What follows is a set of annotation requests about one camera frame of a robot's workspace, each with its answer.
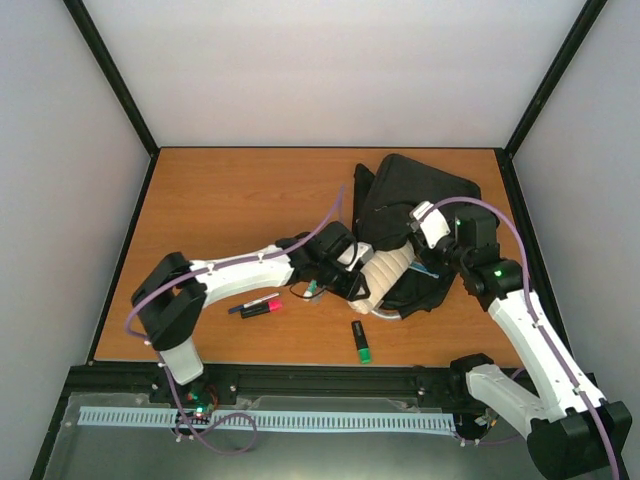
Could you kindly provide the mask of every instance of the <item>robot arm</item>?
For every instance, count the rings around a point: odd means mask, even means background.
[[[534,291],[529,292],[529,298],[537,318],[532,316],[522,268],[500,257],[496,218],[484,208],[464,207],[457,212],[452,237],[437,211],[425,221],[418,220],[431,207],[425,204],[412,212],[417,255],[426,261],[435,255],[461,275],[467,292],[478,299],[511,341],[537,396],[482,354],[451,363],[452,378],[462,383],[456,390],[490,406],[527,439],[529,453],[545,478],[570,478],[607,465],[585,399],[595,406],[618,456],[631,427],[631,415],[622,402],[607,402],[578,367]]]
[[[223,298],[264,287],[281,287],[317,279],[328,291],[347,300],[369,290],[356,268],[372,255],[341,223],[327,225],[303,247],[284,253],[305,234],[281,239],[256,252],[217,260],[187,261],[177,252],[167,255],[132,296],[137,305],[169,281],[188,273],[192,278],[167,290],[144,306],[138,316],[148,341],[180,385],[204,370],[192,333],[202,309]]]

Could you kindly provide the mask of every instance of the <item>orange wooden surface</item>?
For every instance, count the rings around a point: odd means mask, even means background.
[[[124,333],[130,297],[157,263],[173,251],[188,259],[248,253],[276,239],[311,230],[345,185],[345,223],[351,224],[353,171],[375,171],[388,153],[403,153],[478,183],[483,198],[510,213],[491,150],[337,148],[163,149],[138,221],[95,358],[153,360],[152,350]],[[518,258],[515,241],[499,228],[505,256]],[[298,285],[300,293],[303,285]],[[346,302],[325,295],[310,305],[281,289],[284,308],[241,320],[231,306],[273,289],[224,299],[202,312],[194,339],[205,362],[354,365]],[[456,279],[444,304],[401,322],[362,317],[373,365],[448,365],[485,352],[503,366],[520,366],[502,331]]]

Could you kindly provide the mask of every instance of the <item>black bag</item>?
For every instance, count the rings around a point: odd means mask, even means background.
[[[411,233],[409,213],[425,200],[436,203],[454,196],[480,198],[480,187],[475,183],[399,154],[385,157],[375,175],[358,164],[354,179],[353,233],[374,250],[401,248]],[[445,205],[440,210],[451,231],[460,206]],[[428,258],[428,252],[421,259],[429,273],[407,270],[385,295],[383,309],[397,310],[405,318],[418,310],[430,311],[444,301],[455,271]]]

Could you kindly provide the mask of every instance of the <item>white cable tray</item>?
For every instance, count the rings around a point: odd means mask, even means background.
[[[238,410],[217,410],[213,423]],[[245,411],[263,432],[347,433],[393,432],[452,435],[453,416],[442,413],[355,413],[355,412],[283,412]],[[78,425],[109,427],[175,427],[178,419],[175,408],[80,407]],[[208,424],[197,425],[204,429]],[[251,430],[243,418],[231,418],[216,427],[221,430]]]

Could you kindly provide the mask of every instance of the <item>white wall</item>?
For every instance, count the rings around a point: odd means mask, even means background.
[[[640,419],[640,8],[610,1],[516,155],[576,356]],[[627,441],[640,478],[638,427]]]
[[[87,0],[160,145],[502,147],[584,0]]]
[[[148,157],[61,1],[0,15],[0,470],[28,478]]]

